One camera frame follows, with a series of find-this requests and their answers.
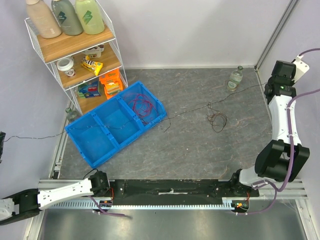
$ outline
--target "plastic bottle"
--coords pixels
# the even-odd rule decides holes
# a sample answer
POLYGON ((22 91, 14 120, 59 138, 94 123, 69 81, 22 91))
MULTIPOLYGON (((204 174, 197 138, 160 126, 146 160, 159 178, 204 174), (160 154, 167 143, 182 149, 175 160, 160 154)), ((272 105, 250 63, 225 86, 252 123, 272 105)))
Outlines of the plastic bottle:
POLYGON ((238 68, 231 73, 229 81, 226 85, 227 89, 229 89, 230 91, 234 91, 237 89, 244 76, 242 73, 243 69, 244 68, 242 66, 238 66, 238 68))
POLYGON ((105 24, 95 0, 76 0, 75 11, 86 34, 95 35, 105 30, 105 24))
POLYGON ((52 39, 61 34, 54 15, 42 0, 26 0, 26 12, 43 38, 52 39))
POLYGON ((74 6, 69 0, 52 0, 51 7, 66 35, 76 36, 84 31, 74 6))
POLYGON ((78 112, 78 110, 76 109, 72 110, 70 107, 66 108, 65 112, 66 112, 66 119, 68 119, 69 123, 72 123, 81 117, 81 114, 80 112, 78 112))

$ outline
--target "beige bottle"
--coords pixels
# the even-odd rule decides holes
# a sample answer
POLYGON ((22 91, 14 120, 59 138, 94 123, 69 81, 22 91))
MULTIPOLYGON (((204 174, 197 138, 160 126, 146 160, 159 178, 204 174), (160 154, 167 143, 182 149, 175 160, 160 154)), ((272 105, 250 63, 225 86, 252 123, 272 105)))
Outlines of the beige bottle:
POLYGON ((61 34, 61 29, 50 8, 42 0, 25 0, 26 12, 40 35, 52 39, 61 34))

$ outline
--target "green label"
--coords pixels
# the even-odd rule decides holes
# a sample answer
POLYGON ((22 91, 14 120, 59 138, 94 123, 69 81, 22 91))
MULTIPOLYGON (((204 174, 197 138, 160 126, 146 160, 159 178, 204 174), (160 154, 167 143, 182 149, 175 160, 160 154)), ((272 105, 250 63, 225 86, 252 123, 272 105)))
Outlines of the green label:
POLYGON ((66 14, 61 11, 59 15, 57 16, 59 23, 62 25, 64 21, 67 19, 66 14))
POLYGON ((85 13, 85 15, 82 17, 82 19, 83 19, 85 25, 87 25, 87 24, 90 22, 90 20, 92 19, 92 12, 86 11, 86 13, 85 13))

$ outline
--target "white cup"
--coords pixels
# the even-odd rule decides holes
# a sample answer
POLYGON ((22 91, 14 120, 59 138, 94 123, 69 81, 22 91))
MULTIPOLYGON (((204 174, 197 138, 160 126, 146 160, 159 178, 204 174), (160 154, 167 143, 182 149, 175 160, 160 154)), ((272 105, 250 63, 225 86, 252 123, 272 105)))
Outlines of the white cup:
POLYGON ((68 77, 76 75, 74 69, 74 60, 71 57, 65 57, 57 61, 56 66, 59 71, 64 72, 68 77))

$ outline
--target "reflective metal surface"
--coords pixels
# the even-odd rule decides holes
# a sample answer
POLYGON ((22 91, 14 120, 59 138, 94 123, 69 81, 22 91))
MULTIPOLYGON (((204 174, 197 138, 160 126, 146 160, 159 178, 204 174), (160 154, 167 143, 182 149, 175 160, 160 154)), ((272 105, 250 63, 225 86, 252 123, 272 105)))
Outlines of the reflective metal surface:
MULTIPOLYGON (((269 201, 252 200, 250 210, 269 201)), ((46 210, 38 240, 306 240, 294 201, 265 213, 235 216, 223 210, 117 210, 130 217, 91 210, 46 210)))

